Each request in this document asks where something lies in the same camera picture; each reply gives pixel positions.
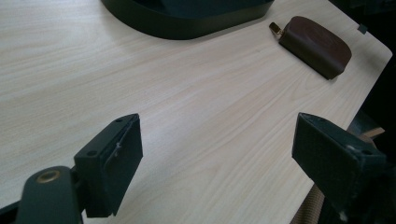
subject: brown leather case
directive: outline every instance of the brown leather case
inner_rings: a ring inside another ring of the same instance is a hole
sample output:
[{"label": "brown leather case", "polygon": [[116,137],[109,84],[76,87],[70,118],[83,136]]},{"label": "brown leather case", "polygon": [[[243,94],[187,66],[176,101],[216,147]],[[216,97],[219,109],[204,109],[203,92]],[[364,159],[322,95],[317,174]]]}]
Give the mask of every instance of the brown leather case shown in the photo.
[{"label": "brown leather case", "polygon": [[343,73],[352,56],[340,37],[307,18],[293,17],[283,31],[274,23],[270,28],[281,35],[280,45],[327,79]]}]

